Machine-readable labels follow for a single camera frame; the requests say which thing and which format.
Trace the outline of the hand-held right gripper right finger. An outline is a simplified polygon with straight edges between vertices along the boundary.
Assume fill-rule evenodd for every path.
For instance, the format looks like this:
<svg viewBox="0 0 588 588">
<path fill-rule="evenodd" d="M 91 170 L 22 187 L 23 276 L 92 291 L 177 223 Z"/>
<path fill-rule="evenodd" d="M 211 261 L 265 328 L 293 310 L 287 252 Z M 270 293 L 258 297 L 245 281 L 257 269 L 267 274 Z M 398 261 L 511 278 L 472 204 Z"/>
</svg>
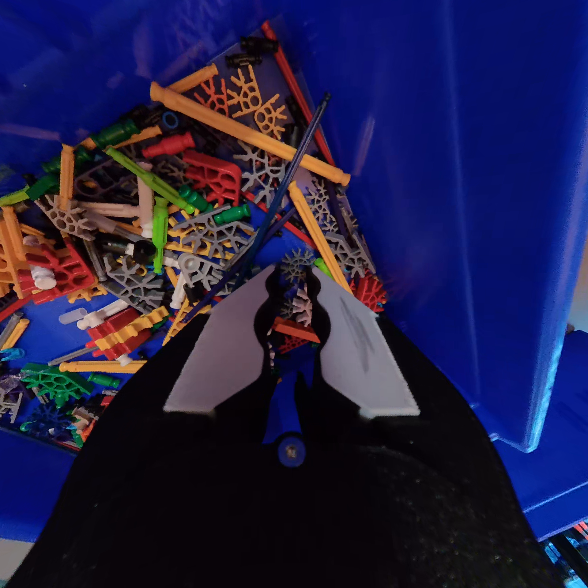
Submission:
<svg viewBox="0 0 588 588">
<path fill-rule="evenodd" d="M 366 418 L 418 416 L 420 408 L 378 325 L 378 316 L 317 268 L 313 318 L 326 312 L 329 334 L 319 338 L 324 381 Z"/>
</svg>

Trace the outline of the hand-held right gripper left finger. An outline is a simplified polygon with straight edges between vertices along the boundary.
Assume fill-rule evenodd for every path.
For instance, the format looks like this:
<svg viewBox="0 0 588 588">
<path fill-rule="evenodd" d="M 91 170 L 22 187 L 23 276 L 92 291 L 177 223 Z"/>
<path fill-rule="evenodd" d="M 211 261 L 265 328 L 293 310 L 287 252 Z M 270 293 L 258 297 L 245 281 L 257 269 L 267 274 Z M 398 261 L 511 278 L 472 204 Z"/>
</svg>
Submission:
<svg viewBox="0 0 588 588">
<path fill-rule="evenodd" d="M 264 351 L 254 319 L 268 300 L 269 265 L 211 311 L 163 410 L 208 414 L 260 377 Z"/>
</svg>

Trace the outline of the pile of colourful toy pieces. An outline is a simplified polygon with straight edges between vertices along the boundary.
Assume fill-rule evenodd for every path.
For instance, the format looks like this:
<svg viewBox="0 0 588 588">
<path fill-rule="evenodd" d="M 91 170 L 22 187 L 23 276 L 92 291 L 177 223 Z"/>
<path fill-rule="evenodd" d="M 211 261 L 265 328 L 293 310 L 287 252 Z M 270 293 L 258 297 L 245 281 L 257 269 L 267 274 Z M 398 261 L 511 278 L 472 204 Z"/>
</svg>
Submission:
<svg viewBox="0 0 588 588">
<path fill-rule="evenodd" d="M 282 47 L 266 20 L 169 88 L 294 151 L 311 112 Z M 139 104 L 1 195 L 1 431 L 79 451 L 148 347 L 231 294 L 288 162 L 207 121 Z M 274 373 L 274 352 L 318 347 L 312 263 L 370 310 L 387 302 L 343 187 L 309 171 L 302 217 L 285 193 L 263 242 L 286 281 Z"/>
</svg>

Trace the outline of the blue plastic bin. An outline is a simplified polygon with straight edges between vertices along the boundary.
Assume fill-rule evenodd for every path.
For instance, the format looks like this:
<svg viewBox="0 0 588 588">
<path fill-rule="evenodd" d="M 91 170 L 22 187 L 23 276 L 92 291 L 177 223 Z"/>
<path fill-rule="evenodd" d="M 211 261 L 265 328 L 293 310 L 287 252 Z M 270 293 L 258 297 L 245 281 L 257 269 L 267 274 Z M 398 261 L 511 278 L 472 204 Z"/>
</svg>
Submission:
<svg viewBox="0 0 588 588">
<path fill-rule="evenodd" d="M 538 539 L 587 518 L 587 1 L 1 1 L 1 187 L 272 27 L 351 173 L 388 315 Z"/>
</svg>

